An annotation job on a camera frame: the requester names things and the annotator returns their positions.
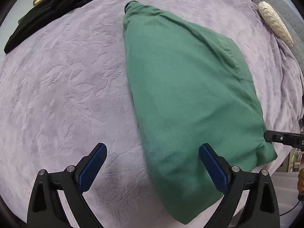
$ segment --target blue gripper pad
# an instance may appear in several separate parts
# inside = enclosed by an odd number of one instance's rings
[[[107,147],[102,144],[79,175],[78,191],[80,193],[90,189],[106,158]]]
[[[201,145],[199,150],[199,156],[206,170],[208,171],[209,176],[211,177],[216,189],[223,194],[226,194],[228,191],[228,181],[226,174],[221,169],[205,145]]]

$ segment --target lavender blanket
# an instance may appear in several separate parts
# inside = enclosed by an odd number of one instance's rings
[[[122,21],[129,1],[93,0],[0,56],[0,195],[24,221],[37,172],[62,171],[103,142],[107,160],[84,194],[101,224],[185,227],[163,208],[143,159],[125,71]],[[252,73],[267,128],[300,132],[303,75],[251,0],[137,1],[233,39]],[[264,166],[270,173],[290,150],[274,146],[278,159]],[[203,227],[217,205],[187,227]]]

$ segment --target green fabric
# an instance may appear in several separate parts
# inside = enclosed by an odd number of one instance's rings
[[[187,224],[222,196],[199,159],[201,144],[244,171],[277,155],[231,39],[135,1],[125,12],[127,77],[149,175],[167,211]]]

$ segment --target black garment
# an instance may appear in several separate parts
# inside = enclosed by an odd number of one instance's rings
[[[81,7],[92,0],[44,0],[32,8],[21,20],[20,24],[7,41],[4,52],[8,53],[23,40],[27,39],[51,21],[67,12]]]

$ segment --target gray mattress edge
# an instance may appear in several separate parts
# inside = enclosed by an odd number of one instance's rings
[[[304,72],[304,23],[284,0],[253,0],[255,3],[268,2],[278,13],[293,39],[291,52]]]

